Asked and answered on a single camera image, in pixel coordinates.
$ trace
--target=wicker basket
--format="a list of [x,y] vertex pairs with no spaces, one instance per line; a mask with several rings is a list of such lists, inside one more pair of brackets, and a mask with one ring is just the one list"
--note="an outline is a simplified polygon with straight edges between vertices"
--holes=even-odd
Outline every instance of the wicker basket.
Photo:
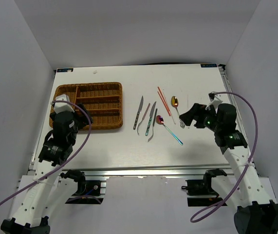
[[57,96],[66,94],[70,101],[82,103],[93,118],[93,130],[108,130],[120,128],[123,125],[123,91],[118,82],[66,84],[56,89]]

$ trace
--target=black sticker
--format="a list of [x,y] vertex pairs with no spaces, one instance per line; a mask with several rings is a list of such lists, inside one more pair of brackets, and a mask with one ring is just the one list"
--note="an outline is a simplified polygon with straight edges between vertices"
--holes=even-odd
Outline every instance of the black sticker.
[[56,72],[72,72],[74,68],[58,68]]
[[215,63],[202,63],[201,67],[218,67]]

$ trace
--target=gold spoon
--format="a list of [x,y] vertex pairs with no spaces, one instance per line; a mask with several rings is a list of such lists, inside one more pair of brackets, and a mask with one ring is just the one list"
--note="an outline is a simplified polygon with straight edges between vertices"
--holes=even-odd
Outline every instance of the gold spoon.
[[177,99],[176,96],[172,96],[172,98],[171,98],[171,105],[172,105],[174,108],[176,108],[176,110],[177,110],[178,118],[179,118],[179,121],[180,121],[180,127],[181,127],[181,128],[185,128],[185,124],[183,123],[182,120],[180,120],[180,114],[179,114],[179,111],[178,111],[179,101],[178,101],[178,99]]
[[177,140],[181,145],[183,145],[182,141],[180,141],[180,140],[176,137],[176,135],[174,135],[173,132],[170,131],[169,128],[168,128],[166,125],[164,125],[164,119],[163,119],[163,117],[161,117],[161,116],[156,116],[156,122],[157,122],[158,124],[160,124],[160,125],[163,125],[163,126],[174,136],[174,138],[176,138],[176,140]]

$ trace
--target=gray wall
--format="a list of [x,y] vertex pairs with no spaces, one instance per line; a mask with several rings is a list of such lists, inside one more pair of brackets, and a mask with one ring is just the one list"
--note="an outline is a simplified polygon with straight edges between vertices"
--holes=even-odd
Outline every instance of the gray wall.
[[[0,201],[27,173],[53,71],[13,0],[0,0]],[[0,224],[11,201],[0,207]]]
[[227,63],[259,0],[15,0],[53,68]]
[[[234,91],[255,107],[259,141],[255,162],[262,176],[269,176],[278,200],[278,1],[262,0],[227,65]],[[249,142],[254,121],[248,107],[240,109]]]

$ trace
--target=robotic arm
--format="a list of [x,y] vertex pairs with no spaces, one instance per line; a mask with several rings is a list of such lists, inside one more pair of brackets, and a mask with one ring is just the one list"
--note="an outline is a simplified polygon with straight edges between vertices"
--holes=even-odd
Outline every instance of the robotic arm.
[[[248,161],[247,142],[236,130],[236,108],[222,103],[219,96],[209,94],[211,103],[195,103],[186,113],[180,115],[185,125],[190,126],[195,120],[196,128],[208,128],[214,132],[215,142],[230,164],[239,183],[239,190],[226,201],[236,213],[235,227],[239,234],[276,234],[278,232],[278,204],[275,204],[262,186],[257,171]],[[227,174],[220,169],[208,170],[202,186],[208,191],[217,192],[223,199],[233,189]]]
[[[60,95],[56,100],[69,101],[69,97]],[[82,104],[78,106],[90,117]],[[54,111],[50,114],[50,118],[54,121],[53,130],[45,137],[33,178],[38,183],[27,191],[24,201],[12,219],[2,222],[1,230],[6,234],[49,234],[48,221],[51,221],[53,214],[57,213],[67,199],[77,191],[79,184],[85,182],[82,172],[69,170],[66,174],[61,174],[60,184],[50,194],[61,169],[44,180],[38,180],[67,160],[73,151],[78,130],[88,123],[87,118],[80,117],[69,104],[57,102]]]

